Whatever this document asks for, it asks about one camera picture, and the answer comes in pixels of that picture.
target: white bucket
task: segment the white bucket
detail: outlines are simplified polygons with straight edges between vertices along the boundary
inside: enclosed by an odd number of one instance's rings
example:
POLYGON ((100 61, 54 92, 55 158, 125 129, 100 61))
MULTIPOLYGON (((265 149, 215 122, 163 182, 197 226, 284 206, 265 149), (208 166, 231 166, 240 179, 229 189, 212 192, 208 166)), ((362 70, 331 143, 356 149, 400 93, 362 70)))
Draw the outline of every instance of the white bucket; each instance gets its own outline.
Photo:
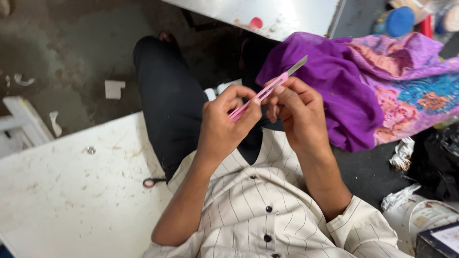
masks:
POLYGON ((383 216, 397 232, 398 248, 412 256, 419 232, 459 221, 459 213, 452 206, 419 195, 399 200, 383 216))

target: striped shirt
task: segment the striped shirt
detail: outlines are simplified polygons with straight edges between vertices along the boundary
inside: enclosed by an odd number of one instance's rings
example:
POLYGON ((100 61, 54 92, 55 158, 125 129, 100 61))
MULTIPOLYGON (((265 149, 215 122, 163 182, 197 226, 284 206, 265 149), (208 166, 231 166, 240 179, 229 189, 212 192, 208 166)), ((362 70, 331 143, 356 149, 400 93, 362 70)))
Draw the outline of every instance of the striped shirt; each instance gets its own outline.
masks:
MULTIPOLYGON (((168 184, 176 192, 196 152, 168 184)), ((382 214, 354 196, 326 222, 306 189, 297 155, 284 132, 263 129, 250 166, 234 150, 210 178, 199 229, 178 247, 152 243, 145 258, 292 257, 407 258, 382 214)))

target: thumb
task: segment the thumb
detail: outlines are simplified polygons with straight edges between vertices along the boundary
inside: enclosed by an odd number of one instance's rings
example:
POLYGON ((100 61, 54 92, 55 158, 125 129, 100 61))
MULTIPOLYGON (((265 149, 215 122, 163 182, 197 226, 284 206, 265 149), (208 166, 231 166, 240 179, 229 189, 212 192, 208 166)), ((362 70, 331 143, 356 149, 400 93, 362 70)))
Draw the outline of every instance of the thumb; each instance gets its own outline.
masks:
POLYGON ((244 133, 248 133, 253 126, 260 120, 262 116, 261 113, 261 103, 259 98, 254 98, 250 100, 249 106, 247 107, 242 117, 236 121, 237 130, 241 130, 244 133))
POLYGON ((305 105, 298 93, 282 85, 277 85, 274 88, 273 93, 279 98, 278 104, 286 106, 292 115, 297 116, 304 113, 305 105))

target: white table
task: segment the white table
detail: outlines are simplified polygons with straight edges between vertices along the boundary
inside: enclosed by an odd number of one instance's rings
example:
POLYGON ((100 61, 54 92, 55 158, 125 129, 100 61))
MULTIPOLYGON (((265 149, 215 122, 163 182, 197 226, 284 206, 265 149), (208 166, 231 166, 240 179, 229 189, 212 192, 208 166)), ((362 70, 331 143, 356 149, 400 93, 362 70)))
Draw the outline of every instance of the white table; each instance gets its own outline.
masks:
POLYGON ((169 4, 284 41, 296 31, 332 38, 345 0, 162 0, 169 4), (248 24, 258 17, 263 27, 248 24))
POLYGON ((0 241, 16 258, 139 257, 170 201, 132 114, 0 160, 0 241), (93 146, 90 155, 86 147, 93 146))

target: black button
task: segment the black button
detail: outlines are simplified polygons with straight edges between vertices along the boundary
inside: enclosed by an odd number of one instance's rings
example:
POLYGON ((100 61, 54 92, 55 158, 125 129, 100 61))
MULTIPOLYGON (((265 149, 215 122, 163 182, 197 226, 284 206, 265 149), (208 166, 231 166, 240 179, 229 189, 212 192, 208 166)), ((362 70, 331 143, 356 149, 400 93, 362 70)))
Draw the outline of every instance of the black button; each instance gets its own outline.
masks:
POLYGON ((270 235, 264 235, 263 239, 264 239, 265 242, 268 242, 268 243, 271 242, 271 240, 272 240, 270 235))

